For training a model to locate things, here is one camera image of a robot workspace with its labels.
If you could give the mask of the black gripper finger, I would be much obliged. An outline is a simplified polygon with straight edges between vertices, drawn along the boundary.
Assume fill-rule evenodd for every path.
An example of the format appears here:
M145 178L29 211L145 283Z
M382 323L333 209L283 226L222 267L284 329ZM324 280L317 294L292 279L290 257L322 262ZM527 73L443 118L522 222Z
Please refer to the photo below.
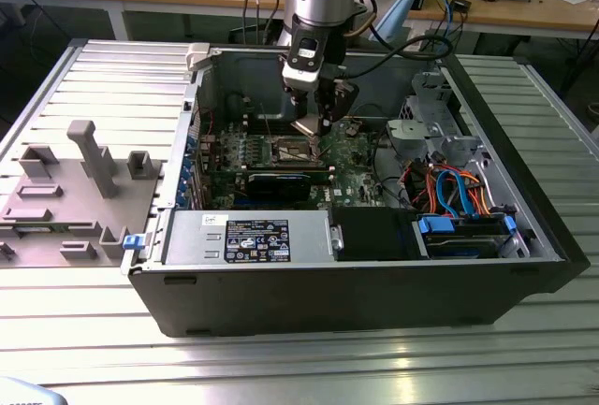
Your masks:
M318 107L315 134L327 135L334 123L343 118L351 109L359 94L359 87L347 80L321 79L314 93Z
M298 89L290 91L291 104L294 107L295 120L301 119L307 115L308 93Z

